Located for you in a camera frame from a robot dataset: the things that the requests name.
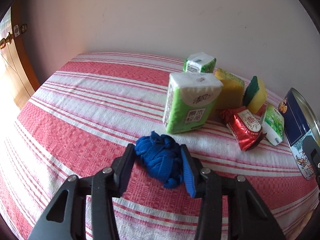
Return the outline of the green white tissue pack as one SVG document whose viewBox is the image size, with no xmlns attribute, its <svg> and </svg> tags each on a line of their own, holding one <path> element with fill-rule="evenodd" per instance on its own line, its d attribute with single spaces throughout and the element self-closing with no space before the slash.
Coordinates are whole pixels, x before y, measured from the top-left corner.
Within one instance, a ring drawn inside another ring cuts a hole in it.
<svg viewBox="0 0 320 240">
<path fill-rule="evenodd" d="M 261 118 L 263 133 L 273 145 L 279 145 L 284 139 L 284 117 L 272 104 L 268 104 Z"/>
</svg>

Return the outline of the red foil snack packet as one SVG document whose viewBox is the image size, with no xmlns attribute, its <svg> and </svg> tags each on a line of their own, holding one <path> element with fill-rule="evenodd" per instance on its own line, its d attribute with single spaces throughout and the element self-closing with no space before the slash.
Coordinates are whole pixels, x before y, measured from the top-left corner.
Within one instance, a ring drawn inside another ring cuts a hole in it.
<svg viewBox="0 0 320 240">
<path fill-rule="evenodd" d="M 252 150 L 266 137 L 259 120 L 245 106 L 221 110 L 220 117 L 242 151 Z"/>
</svg>

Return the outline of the yellow sponge dark green pad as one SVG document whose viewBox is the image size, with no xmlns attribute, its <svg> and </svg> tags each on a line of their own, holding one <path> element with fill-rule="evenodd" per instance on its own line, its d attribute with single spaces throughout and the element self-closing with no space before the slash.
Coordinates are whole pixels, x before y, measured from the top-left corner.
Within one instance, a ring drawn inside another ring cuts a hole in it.
<svg viewBox="0 0 320 240">
<path fill-rule="evenodd" d="M 252 113 L 256 114 L 267 99 L 265 83 L 257 76 L 253 76 L 245 90 L 243 104 Z"/>
</svg>

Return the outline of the plain yellow sponge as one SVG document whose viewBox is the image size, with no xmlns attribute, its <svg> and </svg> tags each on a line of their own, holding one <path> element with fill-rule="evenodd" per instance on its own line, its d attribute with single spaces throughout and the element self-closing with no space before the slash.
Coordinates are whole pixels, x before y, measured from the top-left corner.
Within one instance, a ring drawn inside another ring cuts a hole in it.
<svg viewBox="0 0 320 240">
<path fill-rule="evenodd" d="M 217 120 L 221 110 L 241 107 L 245 87 L 242 79 L 221 68 L 217 68 L 214 75 L 222 82 L 223 88 L 217 97 L 209 120 Z"/>
</svg>

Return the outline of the blue knotted cloth ball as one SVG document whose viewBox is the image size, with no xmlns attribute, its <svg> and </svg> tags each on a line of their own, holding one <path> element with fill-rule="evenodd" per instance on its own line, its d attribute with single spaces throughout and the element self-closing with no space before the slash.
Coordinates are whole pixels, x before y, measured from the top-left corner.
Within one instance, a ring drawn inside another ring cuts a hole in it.
<svg viewBox="0 0 320 240">
<path fill-rule="evenodd" d="M 181 147 L 171 136 L 152 131 L 136 141 L 135 153 L 148 175 L 164 188 L 175 189 L 183 183 Z"/>
</svg>

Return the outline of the large green tissue pack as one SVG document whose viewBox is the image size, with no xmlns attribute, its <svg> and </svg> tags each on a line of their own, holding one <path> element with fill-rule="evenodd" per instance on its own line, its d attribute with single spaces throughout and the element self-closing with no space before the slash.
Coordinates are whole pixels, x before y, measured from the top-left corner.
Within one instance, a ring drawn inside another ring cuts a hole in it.
<svg viewBox="0 0 320 240">
<path fill-rule="evenodd" d="M 163 124 L 169 134 L 201 128 L 207 121 L 223 84 L 212 73 L 171 73 Z"/>
</svg>

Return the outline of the small green tissue pack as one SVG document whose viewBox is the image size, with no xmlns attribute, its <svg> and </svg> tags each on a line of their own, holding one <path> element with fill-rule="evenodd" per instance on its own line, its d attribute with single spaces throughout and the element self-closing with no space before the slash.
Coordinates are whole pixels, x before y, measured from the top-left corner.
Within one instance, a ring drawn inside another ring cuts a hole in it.
<svg viewBox="0 0 320 240">
<path fill-rule="evenodd" d="M 192 54 L 184 61 L 183 72 L 190 73 L 213 73 L 216 58 L 204 52 Z"/>
</svg>

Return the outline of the blue round metal tin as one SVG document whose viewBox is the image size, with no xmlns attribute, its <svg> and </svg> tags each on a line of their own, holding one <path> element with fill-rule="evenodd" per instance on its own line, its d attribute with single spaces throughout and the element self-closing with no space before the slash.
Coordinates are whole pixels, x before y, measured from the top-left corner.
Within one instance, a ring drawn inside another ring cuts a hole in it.
<svg viewBox="0 0 320 240">
<path fill-rule="evenodd" d="M 284 117 L 284 131 L 292 155 L 306 180 L 311 180 L 315 174 L 311 163 L 303 150 L 303 140 L 313 137 L 319 143 L 319 120 L 304 97 L 291 88 L 278 105 L 278 110 Z"/>
</svg>

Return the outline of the red white striped bedspread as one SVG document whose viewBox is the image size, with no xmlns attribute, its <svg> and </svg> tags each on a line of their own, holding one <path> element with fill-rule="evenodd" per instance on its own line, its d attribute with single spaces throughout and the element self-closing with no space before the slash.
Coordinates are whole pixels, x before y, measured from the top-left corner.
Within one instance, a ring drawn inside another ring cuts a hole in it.
<svg viewBox="0 0 320 240">
<path fill-rule="evenodd" d="M 80 54 L 1 126 L 1 215 L 18 239 L 28 238 L 68 176 L 91 176 L 129 143 L 165 133 L 169 75 L 182 67 L 181 59 L 150 54 Z M 287 142 L 263 140 L 242 152 L 217 121 L 174 139 L 218 174 L 244 175 L 286 235 L 318 204 L 317 183 L 302 176 Z"/>
</svg>

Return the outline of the wooden door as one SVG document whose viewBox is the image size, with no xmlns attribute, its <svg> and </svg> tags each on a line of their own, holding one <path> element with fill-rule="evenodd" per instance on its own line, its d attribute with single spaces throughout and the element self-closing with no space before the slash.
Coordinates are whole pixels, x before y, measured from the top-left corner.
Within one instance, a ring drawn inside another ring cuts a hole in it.
<svg viewBox="0 0 320 240">
<path fill-rule="evenodd" d="M 20 1 L 15 0 L 3 16 L 1 39 L 8 32 L 13 33 L 15 25 L 24 24 L 21 21 Z M 23 35 L 1 49 L 1 93 L 18 109 L 22 109 L 40 87 L 23 43 Z"/>
</svg>

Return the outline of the brass door knob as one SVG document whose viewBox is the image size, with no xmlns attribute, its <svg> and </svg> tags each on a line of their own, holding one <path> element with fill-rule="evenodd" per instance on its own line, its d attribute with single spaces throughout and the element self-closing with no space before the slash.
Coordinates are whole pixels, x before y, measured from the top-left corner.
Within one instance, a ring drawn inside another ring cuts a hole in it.
<svg viewBox="0 0 320 240">
<path fill-rule="evenodd" d="M 15 25 L 13 33 L 8 32 L 5 38 L 1 39 L 1 49 L 5 48 L 7 44 L 11 44 L 12 40 L 20 35 L 23 35 L 28 30 L 28 25 Z"/>
</svg>

